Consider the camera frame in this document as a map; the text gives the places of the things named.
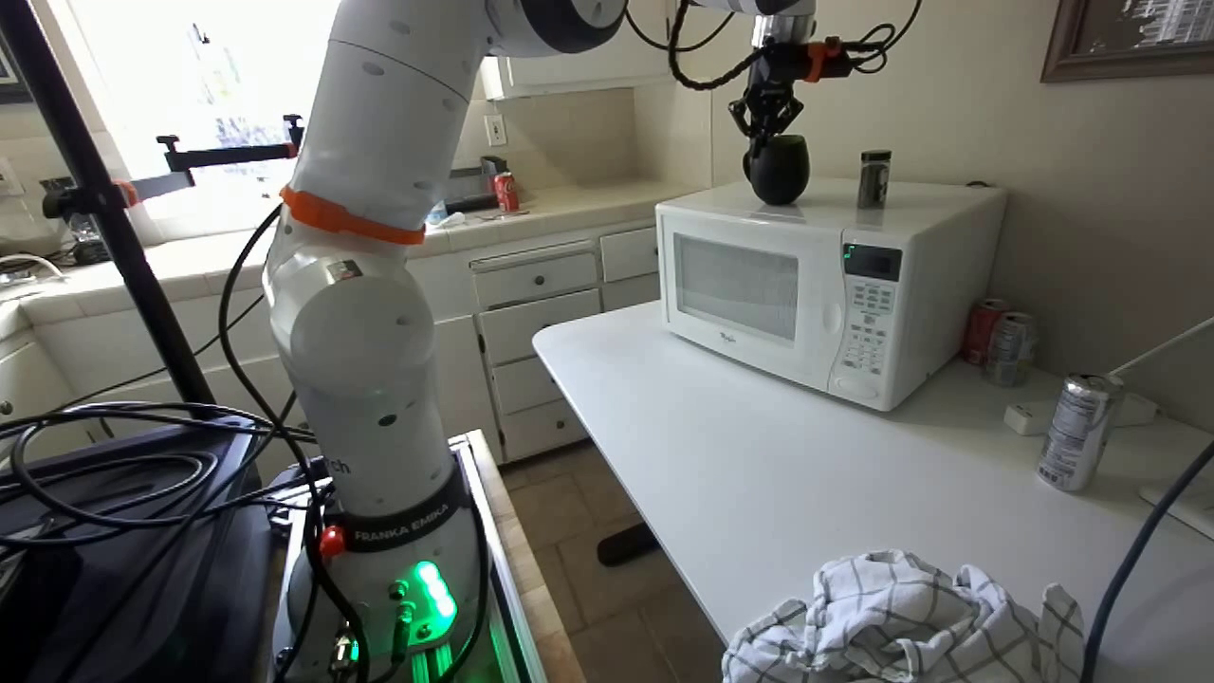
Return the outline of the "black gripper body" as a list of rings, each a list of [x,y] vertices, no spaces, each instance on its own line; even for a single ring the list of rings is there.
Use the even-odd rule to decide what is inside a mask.
[[[792,85],[804,77],[804,63],[807,57],[801,47],[758,49],[748,63],[743,94],[730,106],[743,137],[777,137],[796,123],[804,101],[792,94]]]

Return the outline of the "robot base mounting cart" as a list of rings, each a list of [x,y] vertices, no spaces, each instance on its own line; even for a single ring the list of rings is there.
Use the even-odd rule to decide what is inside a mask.
[[[307,509],[328,477],[276,498],[290,535],[275,603],[267,683],[582,683],[561,616],[515,528],[482,431],[453,435],[463,509],[475,516],[470,583],[460,587],[442,552],[413,555],[379,596],[390,650],[371,657],[331,596],[310,579]]]

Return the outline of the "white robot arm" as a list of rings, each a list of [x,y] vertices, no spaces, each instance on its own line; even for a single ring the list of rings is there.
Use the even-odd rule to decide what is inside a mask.
[[[448,683],[485,616],[485,544],[448,447],[433,311],[406,271],[477,63],[589,54],[632,0],[341,0],[262,266],[270,331],[333,491],[307,564],[307,683]]]

